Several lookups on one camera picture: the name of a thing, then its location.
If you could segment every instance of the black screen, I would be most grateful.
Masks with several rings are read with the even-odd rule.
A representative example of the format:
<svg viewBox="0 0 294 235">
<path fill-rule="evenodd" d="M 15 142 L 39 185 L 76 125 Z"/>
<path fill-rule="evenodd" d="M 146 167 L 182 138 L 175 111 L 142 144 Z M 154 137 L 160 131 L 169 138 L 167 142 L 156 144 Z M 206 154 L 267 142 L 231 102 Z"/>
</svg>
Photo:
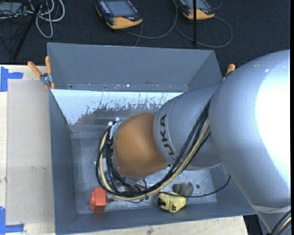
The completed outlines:
<svg viewBox="0 0 294 235">
<path fill-rule="evenodd" d="M 115 15 L 132 15 L 133 9 L 125 0 L 104 1 L 110 11 Z"/>
</svg>

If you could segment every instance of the red object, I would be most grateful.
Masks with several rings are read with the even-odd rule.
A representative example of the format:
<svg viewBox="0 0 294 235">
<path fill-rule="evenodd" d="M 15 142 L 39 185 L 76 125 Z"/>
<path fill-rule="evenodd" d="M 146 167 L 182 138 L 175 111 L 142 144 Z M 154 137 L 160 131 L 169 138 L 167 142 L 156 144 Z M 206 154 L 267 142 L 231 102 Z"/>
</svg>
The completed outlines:
<svg viewBox="0 0 294 235">
<path fill-rule="evenodd" d="M 94 213 L 103 213 L 106 207 L 106 191 L 101 187 L 96 187 L 90 194 L 89 208 Z"/>
</svg>

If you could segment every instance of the orange handheld device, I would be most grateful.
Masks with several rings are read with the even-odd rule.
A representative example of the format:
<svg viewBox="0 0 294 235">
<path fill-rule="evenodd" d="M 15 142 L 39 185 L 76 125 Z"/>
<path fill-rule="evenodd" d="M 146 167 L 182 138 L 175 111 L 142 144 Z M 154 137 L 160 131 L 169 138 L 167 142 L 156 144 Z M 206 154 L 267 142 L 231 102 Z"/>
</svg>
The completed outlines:
<svg viewBox="0 0 294 235">
<path fill-rule="evenodd" d="M 194 20 L 193 0 L 175 0 L 175 3 L 184 17 Z M 195 11 L 197 20 L 212 18 L 215 15 L 214 9 L 206 0 L 196 0 Z"/>
<path fill-rule="evenodd" d="M 130 28 L 143 21 L 143 17 L 130 0 L 97 0 L 96 10 L 114 30 Z"/>
</svg>

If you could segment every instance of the tape measure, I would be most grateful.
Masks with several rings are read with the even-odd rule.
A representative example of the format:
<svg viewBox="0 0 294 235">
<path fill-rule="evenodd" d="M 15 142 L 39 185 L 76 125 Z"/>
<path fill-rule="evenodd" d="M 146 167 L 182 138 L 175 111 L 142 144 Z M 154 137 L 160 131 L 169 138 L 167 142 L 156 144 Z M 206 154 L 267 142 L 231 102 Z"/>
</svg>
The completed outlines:
<svg viewBox="0 0 294 235">
<path fill-rule="evenodd" d="M 174 192 L 169 194 L 162 192 L 158 196 L 158 205 L 166 211 L 175 213 L 186 205 L 186 198 Z"/>
<path fill-rule="evenodd" d="M 130 28 L 143 21 L 143 17 L 130 0 L 96 0 L 96 10 L 114 30 Z"/>
</svg>

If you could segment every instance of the gray bin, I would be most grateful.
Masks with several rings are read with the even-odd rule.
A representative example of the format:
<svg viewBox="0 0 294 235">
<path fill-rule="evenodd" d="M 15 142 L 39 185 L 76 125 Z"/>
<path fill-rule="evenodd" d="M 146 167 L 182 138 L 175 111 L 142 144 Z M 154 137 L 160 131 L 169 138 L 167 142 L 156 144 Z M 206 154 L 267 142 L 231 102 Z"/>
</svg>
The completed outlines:
<svg viewBox="0 0 294 235">
<path fill-rule="evenodd" d="M 48 43 L 47 53 L 56 85 L 49 91 L 49 109 L 57 234 L 255 214 L 232 180 L 214 194 L 190 199 L 174 214 L 160 209 L 156 197 L 139 205 L 119 200 L 104 213 L 89 209 L 90 192 L 98 186 L 96 150 L 108 121 L 156 112 L 170 96 L 220 83 L 212 50 Z M 228 172 L 220 165 L 178 178 L 185 183 L 191 178 L 194 195 L 201 195 L 222 187 Z"/>
</svg>

